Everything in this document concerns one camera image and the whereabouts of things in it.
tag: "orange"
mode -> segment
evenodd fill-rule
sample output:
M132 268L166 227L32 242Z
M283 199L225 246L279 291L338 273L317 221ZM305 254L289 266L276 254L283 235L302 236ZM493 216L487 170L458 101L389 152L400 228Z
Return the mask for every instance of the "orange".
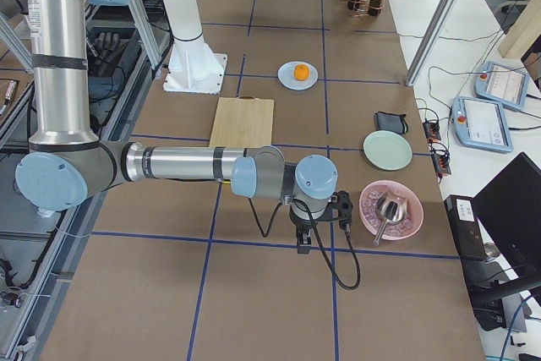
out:
M304 65L303 63L295 65L295 69L293 70L293 76L296 80L306 80L308 79L309 75L310 69L306 65Z

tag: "white table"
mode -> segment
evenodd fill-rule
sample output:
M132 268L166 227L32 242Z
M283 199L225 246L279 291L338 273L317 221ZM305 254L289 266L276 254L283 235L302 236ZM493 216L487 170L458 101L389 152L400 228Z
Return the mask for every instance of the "white table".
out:
M439 0L390 0L392 13L395 19L397 31L401 37L402 52L409 67L413 56L418 49L421 39L406 37L423 36L429 21L432 18ZM451 12L440 36L450 38L474 39L489 36L500 28L489 6L484 0L459 0ZM498 39L500 43L503 36L494 35L490 38L467 42L439 39L430 54L428 62L414 86L415 95L426 101L428 107L435 110L440 118L449 116L449 109L429 96L428 72L430 67L436 66L450 72L472 72L480 68L479 59L485 51ZM488 60L503 63L513 68L522 66L520 60L504 59L498 52L496 45L489 54ZM474 96L473 81L475 75L469 78L467 75L449 75L438 69L431 69L430 82L432 94L441 99L447 105L452 101L463 86L461 95ZM535 84L530 80L528 93L540 96ZM418 101L420 107L424 107L423 101ZM541 115L541 101L527 98L524 108L525 112ZM506 110L505 115L510 127L531 127L540 125L541 121L530 118L518 112ZM449 194L464 194L474 196L483 188L503 167L505 167L519 152L526 151L537 165L541 166L541 129L524 132L511 132L511 140L514 151L510 154L483 151L467 148L459 144L454 132L450 129L447 132L447 121L440 122L440 132L443 143L449 146L451 152L452 175L444 177L440 184L442 198ZM509 267L505 260L501 261L504 268ZM534 315L541 315L541 308L530 300L528 302L534 310ZM525 347L517 348L508 346L506 357L518 359L518 353L531 353L541 356L541 324L536 321L527 321L528 333L514 334L517 342L527 342ZM500 355L501 345L504 341L506 331L498 329L485 333L479 328L480 335L484 342L484 350L487 355Z

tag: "spoon handle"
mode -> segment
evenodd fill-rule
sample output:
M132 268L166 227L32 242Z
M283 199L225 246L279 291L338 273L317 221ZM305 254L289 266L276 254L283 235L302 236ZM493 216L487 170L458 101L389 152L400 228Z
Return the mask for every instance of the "spoon handle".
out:
M385 219L383 223L381 223L380 229L378 230L378 233L375 235L375 238L374 238L375 246L380 245L381 236L383 236L383 233L385 232L385 229L387 228L388 224L389 224L388 219Z

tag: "wallet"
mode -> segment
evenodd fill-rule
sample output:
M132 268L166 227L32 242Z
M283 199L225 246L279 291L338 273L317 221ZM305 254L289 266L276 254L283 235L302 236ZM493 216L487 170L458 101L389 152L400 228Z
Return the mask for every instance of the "wallet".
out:
M376 112L374 121L376 130L387 130L397 134L405 134L408 131L406 114Z

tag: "wooden cutting board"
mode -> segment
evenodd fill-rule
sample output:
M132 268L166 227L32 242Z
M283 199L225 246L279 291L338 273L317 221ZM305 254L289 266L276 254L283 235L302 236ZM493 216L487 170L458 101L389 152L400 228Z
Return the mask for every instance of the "wooden cutting board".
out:
M271 145L273 112L271 99L221 97L209 146L259 148Z

